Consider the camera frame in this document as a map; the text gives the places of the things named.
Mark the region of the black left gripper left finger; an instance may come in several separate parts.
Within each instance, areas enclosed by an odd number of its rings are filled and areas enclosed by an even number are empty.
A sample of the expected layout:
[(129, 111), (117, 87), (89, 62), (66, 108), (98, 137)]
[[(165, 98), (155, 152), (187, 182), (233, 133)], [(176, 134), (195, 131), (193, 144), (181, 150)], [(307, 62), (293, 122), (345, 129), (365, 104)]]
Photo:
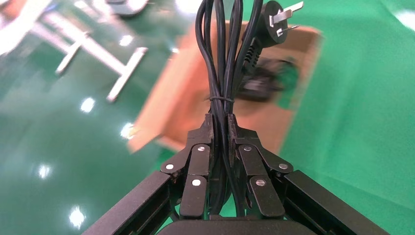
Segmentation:
[(208, 215), (208, 179), (214, 153), (212, 115), (189, 131), (183, 150), (92, 224), (86, 235), (185, 235), (189, 222)]

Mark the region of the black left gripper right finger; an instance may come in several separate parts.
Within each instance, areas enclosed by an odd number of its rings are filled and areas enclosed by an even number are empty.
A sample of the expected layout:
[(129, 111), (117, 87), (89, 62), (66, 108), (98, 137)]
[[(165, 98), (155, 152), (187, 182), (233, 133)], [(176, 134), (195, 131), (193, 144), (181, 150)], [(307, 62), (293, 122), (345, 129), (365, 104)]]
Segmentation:
[(282, 234), (384, 235), (386, 231), (283, 158), (266, 149), (256, 131), (228, 115), (230, 144), (240, 161), (248, 211), (281, 223)]

